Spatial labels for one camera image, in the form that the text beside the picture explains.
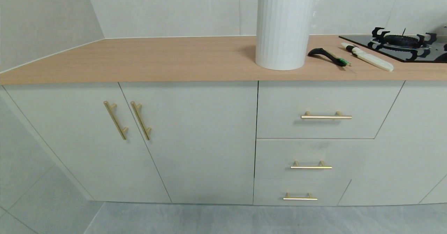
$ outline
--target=white wall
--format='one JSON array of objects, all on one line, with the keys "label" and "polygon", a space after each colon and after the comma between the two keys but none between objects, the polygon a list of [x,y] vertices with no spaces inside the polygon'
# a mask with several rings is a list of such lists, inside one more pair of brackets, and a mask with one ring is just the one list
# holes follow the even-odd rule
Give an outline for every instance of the white wall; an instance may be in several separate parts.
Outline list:
[{"label": "white wall", "polygon": [[[91,1],[106,38],[256,33],[257,0]],[[447,0],[317,0],[311,33],[427,32],[447,23],[446,6]]]},{"label": "white wall", "polygon": [[104,38],[90,0],[0,0],[0,72]]}]

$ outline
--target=green tip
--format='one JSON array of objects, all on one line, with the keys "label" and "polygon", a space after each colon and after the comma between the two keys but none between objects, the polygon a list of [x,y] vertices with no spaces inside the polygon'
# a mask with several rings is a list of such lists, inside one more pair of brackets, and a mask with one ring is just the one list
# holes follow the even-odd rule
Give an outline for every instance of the green tip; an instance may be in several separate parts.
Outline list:
[{"label": "green tip", "polygon": [[346,60],[346,59],[338,58],[337,60],[340,61],[340,62],[342,62],[342,63],[345,64],[345,65],[350,65],[350,64],[351,64],[351,63],[350,63],[348,60]]}]

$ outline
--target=gray floor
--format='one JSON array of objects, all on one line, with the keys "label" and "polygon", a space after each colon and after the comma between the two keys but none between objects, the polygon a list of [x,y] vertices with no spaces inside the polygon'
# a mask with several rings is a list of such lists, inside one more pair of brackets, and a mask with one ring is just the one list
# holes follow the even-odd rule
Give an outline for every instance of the gray floor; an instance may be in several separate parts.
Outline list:
[{"label": "gray floor", "polygon": [[105,203],[85,234],[445,234],[447,204],[375,207]]}]

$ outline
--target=gas stove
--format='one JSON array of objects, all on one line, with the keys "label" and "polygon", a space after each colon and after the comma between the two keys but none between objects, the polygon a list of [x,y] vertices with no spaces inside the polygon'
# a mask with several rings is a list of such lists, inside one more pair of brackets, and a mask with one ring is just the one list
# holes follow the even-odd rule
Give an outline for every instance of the gas stove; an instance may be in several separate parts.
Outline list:
[{"label": "gas stove", "polygon": [[447,63],[447,37],[425,35],[389,35],[376,27],[371,35],[343,35],[340,38],[367,47],[401,62]]}]

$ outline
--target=wooden countertop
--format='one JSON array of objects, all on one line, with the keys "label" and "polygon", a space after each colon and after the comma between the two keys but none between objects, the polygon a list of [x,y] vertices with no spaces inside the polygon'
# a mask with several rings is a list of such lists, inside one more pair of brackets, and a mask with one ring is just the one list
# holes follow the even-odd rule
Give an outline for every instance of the wooden countertop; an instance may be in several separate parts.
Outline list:
[{"label": "wooden countertop", "polygon": [[307,57],[292,71],[264,69],[254,62],[255,37],[104,39],[0,74],[2,85],[134,81],[354,81],[447,80],[447,64],[402,63],[362,48],[394,65],[392,73],[355,58],[337,35],[312,35],[308,50],[329,49],[352,63],[337,67]]}]

